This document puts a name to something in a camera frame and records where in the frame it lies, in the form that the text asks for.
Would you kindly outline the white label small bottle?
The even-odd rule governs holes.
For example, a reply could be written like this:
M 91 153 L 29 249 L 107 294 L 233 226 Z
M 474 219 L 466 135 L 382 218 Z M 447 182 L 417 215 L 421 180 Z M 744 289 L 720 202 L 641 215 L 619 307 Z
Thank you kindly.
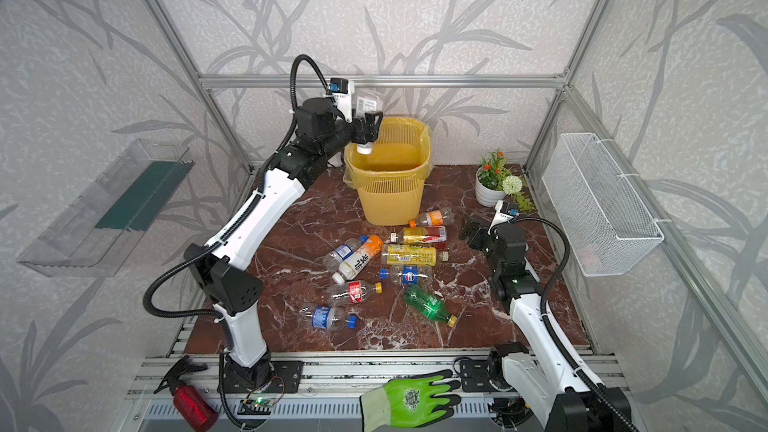
M 373 92 L 358 92 L 355 112 L 356 117 L 361 120 L 359 134 L 355 139 L 357 151 L 370 155 L 379 137 L 383 119 L 383 99 Z

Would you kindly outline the green plastic bottle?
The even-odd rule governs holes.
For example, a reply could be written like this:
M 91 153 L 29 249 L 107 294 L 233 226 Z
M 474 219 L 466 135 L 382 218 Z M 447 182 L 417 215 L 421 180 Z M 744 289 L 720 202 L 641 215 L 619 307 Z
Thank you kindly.
M 445 323 L 453 328 L 458 321 L 443 300 L 418 285 L 409 285 L 405 288 L 404 300 L 407 306 L 432 322 Z

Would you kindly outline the Pepsi bottle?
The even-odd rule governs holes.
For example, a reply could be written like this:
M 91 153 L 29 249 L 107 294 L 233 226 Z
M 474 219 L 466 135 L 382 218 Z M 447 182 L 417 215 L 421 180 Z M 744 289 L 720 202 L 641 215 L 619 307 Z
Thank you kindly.
M 433 268 L 426 265 L 393 264 L 379 271 L 379 278 L 400 286 L 430 286 L 434 277 Z

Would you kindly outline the orange cap white label bottle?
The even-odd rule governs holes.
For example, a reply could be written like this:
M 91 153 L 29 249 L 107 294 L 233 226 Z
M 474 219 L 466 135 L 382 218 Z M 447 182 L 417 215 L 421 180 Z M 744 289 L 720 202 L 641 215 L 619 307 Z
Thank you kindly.
M 342 284 L 353 280 L 381 252 L 382 246 L 383 241 L 377 235 L 368 237 L 357 250 L 339 264 L 337 271 L 332 275 L 333 281 Z

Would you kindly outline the red label cola bottle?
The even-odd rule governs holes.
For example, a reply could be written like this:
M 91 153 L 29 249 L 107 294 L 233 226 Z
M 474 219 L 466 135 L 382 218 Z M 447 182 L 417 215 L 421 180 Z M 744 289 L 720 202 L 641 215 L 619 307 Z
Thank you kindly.
M 333 307 L 349 306 L 365 302 L 371 296 L 382 292 L 381 282 L 349 281 L 329 287 L 323 294 L 323 301 Z

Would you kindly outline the blue label crushed bottle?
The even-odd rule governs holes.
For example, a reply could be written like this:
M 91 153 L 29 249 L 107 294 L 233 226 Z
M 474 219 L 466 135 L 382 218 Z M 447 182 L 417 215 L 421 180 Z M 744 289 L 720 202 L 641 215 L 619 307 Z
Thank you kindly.
M 298 312 L 303 325 L 324 331 L 354 330 L 359 325 L 359 318 L 341 307 L 304 304 Z

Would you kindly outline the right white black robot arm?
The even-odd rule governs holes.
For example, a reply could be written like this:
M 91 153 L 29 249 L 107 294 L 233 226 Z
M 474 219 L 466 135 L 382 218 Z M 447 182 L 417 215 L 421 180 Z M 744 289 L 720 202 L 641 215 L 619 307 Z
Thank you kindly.
M 549 296 L 571 257 L 566 234 L 554 223 L 563 257 L 547 282 L 528 263 L 524 218 L 498 214 L 490 223 L 466 216 L 459 237 L 481 252 L 491 269 L 492 293 L 526 341 L 496 345 L 489 355 L 489 375 L 517 392 L 546 431 L 633 431 L 625 393 L 607 386 L 592 371 L 558 324 Z

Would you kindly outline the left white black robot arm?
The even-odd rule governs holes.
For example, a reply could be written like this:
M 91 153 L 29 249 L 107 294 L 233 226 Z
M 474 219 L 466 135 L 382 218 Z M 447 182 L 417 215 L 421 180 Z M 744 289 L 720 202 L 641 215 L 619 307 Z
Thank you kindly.
M 372 153 L 383 114 L 354 107 L 354 94 L 352 81 L 326 79 L 310 56 L 297 56 L 289 74 L 291 123 L 277 150 L 259 168 L 254 191 L 219 232 L 202 246 L 190 245 L 183 262 L 144 293 L 143 307 L 152 316 L 210 316 L 221 323 L 226 347 L 219 370 L 247 389 L 266 386 L 274 374 L 258 315 L 263 283 L 248 268 L 263 240 L 326 171 L 332 157 L 348 145 Z M 191 271 L 212 308 L 171 311 L 154 304 L 160 286 L 184 270 Z

